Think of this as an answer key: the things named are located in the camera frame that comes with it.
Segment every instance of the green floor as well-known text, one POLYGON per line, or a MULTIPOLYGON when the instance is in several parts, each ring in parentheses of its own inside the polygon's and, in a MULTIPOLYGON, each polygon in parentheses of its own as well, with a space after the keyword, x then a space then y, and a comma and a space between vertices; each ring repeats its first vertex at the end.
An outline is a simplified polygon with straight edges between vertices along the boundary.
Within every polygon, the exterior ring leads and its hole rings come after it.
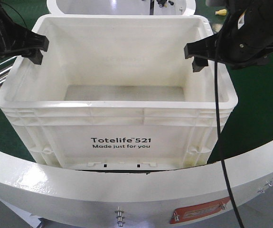
MULTIPOLYGON (((45 0, 5 0, 16 8, 29 28, 36 19, 47 14, 45 0)), ((6 8, 10 16, 19 24, 20 17, 6 8)), ((204 15, 211 23, 222 23, 224 17, 215 16, 215 10, 208 8, 205 1, 197 1, 196 14, 204 15)), ((237 107, 229 117, 221 136, 225 157, 242 154, 273 139, 273 55, 266 66, 253 66, 243 70, 230 70, 229 74, 239 98, 237 107)), ((27 149, 0 110, 0 151, 32 161, 27 149)), ((213 151, 208 162, 218 160, 213 151)))

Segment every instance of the white metal frame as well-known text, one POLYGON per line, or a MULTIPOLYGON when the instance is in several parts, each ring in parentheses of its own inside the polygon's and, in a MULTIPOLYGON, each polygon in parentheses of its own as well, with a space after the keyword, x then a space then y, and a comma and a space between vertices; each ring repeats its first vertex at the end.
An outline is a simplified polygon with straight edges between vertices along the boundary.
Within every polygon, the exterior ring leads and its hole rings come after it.
MULTIPOLYGON (((227 159, 226 165, 241 205, 273 182, 273 141, 227 159)), ((172 227, 169 220, 174 209, 227 196, 220 162, 149 174, 99 173, 40 165, 0 152, 1 199, 75 226, 117 227, 114 211, 121 207, 127 227, 172 227)))

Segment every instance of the yellow object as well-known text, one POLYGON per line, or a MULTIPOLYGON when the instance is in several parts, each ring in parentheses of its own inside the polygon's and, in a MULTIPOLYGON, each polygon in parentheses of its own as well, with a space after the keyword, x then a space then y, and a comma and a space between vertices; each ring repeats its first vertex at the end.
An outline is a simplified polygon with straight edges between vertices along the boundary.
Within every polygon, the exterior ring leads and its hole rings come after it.
POLYGON ((226 9, 221 9, 219 11, 216 11, 216 15, 226 16, 226 14, 227 14, 226 9))

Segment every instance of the red label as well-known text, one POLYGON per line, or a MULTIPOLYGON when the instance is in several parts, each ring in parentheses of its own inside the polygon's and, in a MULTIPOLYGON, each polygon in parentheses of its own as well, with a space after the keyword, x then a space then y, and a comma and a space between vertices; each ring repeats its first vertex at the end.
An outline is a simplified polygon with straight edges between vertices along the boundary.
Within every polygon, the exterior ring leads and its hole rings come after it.
POLYGON ((226 197, 208 203, 175 209, 172 215, 172 219, 170 220, 170 224, 187 222, 218 213, 222 210, 222 205, 227 204, 229 201, 230 198, 226 197))

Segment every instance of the plastic surface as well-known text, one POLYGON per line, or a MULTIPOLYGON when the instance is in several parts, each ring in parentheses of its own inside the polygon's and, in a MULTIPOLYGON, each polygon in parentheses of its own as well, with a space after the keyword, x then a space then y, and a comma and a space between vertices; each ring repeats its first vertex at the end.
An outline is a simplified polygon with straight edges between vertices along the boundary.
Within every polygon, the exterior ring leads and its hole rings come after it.
POLYGON ((150 0, 47 0, 49 12, 53 15, 193 15, 195 0, 172 0, 160 8, 154 0, 150 11, 150 0))
MULTIPOLYGON (((192 73, 183 47, 210 35, 199 16, 43 16, 41 66, 18 58, 0 107, 41 164, 170 170, 206 164, 217 141, 213 64, 192 73)), ((219 68, 221 125, 237 104, 219 68)))

